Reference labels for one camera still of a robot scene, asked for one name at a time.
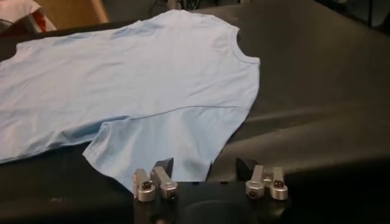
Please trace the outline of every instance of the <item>light blue t-shirt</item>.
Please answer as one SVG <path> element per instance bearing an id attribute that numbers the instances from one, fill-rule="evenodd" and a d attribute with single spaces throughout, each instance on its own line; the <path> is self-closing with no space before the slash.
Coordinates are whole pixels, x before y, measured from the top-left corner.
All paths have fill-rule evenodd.
<path id="1" fill-rule="evenodd" d="M 203 181 L 258 92 L 237 32 L 172 10 L 18 44 L 0 63 L 0 163 L 92 141 L 84 157 L 129 190 L 135 169 L 170 157 L 173 180 Z"/>

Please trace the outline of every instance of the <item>black fabric surface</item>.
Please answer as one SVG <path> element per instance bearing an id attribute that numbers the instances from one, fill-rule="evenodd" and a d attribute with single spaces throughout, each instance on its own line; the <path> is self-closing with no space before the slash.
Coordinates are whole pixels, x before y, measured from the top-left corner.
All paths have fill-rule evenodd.
<path id="1" fill-rule="evenodd" d="M 390 39 L 310 0 L 199 12 L 238 26 L 242 51 L 261 59 L 257 100 L 208 180 L 234 180 L 237 156 L 257 159 L 286 171 L 286 222 L 390 221 Z M 0 60 L 22 41 L 129 23 L 2 39 Z M 0 220 L 134 222 L 132 194 L 87 163 L 86 146 L 0 165 Z"/>

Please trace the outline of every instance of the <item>metal bracket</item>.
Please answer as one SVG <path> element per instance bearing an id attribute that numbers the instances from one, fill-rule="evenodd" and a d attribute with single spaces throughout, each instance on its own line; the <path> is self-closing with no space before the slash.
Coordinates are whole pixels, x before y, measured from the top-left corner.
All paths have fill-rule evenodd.
<path id="1" fill-rule="evenodd" d="M 137 169 L 133 175 L 134 198 L 142 202 L 153 201 L 155 198 L 155 186 L 147 177 L 144 169 Z"/>
<path id="2" fill-rule="evenodd" d="M 251 179 L 245 182 L 245 192 L 250 199 L 256 200 L 263 197 L 265 188 L 274 200 L 288 199 L 288 188 L 285 184 L 283 169 L 281 167 L 265 169 L 264 166 L 247 163 L 244 159 L 238 159 L 236 167 L 238 165 L 240 165 L 239 171 L 244 171 L 240 172 L 241 178 L 244 178 L 244 175 L 253 169 Z"/>
<path id="3" fill-rule="evenodd" d="M 288 188 L 283 177 L 283 170 L 281 167 L 274 167 L 274 179 L 269 187 L 271 197 L 275 200 L 287 200 Z"/>
<path id="4" fill-rule="evenodd" d="M 263 166 L 255 166 L 252 178 L 245 183 L 245 192 L 250 199 L 259 199 L 264 196 Z"/>
<path id="5" fill-rule="evenodd" d="M 154 167 L 151 171 L 151 179 L 160 188 L 161 196 L 167 200 L 173 200 L 177 196 L 177 183 L 172 181 L 164 168 Z"/>
<path id="6" fill-rule="evenodd" d="M 173 163 L 174 163 L 173 158 L 168 158 L 168 159 L 165 159 L 165 160 L 157 161 L 154 164 L 153 167 L 161 166 L 164 169 L 164 171 L 166 172 L 166 174 L 168 174 L 168 176 L 171 177 L 172 176 Z"/>

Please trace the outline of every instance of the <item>white cloth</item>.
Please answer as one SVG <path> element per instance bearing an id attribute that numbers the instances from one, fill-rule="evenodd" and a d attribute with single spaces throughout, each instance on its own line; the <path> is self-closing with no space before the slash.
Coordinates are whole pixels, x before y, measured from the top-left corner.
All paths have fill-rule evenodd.
<path id="1" fill-rule="evenodd" d="M 35 1 L 0 0 L 0 25 L 4 23 L 4 25 L 11 26 L 22 19 L 24 19 L 27 28 L 34 32 L 56 30 L 53 23 L 42 12 L 41 6 Z"/>
<path id="2" fill-rule="evenodd" d="M 40 5 L 33 0 L 2 0 L 0 1 L 0 19 L 16 23 L 40 8 Z"/>
<path id="3" fill-rule="evenodd" d="M 19 44 L 0 64 L 1 162 L 92 141 L 84 157 L 129 190 L 135 169 L 170 157 L 174 180 L 203 181 L 258 92 L 237 32 L 172 10 Z"/>

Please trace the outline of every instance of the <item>black cloth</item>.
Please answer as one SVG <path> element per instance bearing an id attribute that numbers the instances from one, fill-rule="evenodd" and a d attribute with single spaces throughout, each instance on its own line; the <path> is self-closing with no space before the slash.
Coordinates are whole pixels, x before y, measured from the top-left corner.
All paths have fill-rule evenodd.
<path id="1" fill-rule="evenodd" d="M 208 180 L 234 180 L 234 159 L 252 158 L 286 171 L 287 222 L 389 221 L 389 38 L 310 0 L 198 12 L 238 26 L 242 51 L 261 59 L 257 100 Z M 22 41 L 129 23 L 2 39 L 0 60 Z M 132 194 L 90 167 L 86 146 L 0 165 L 0 220 L 134 221 Z"/>

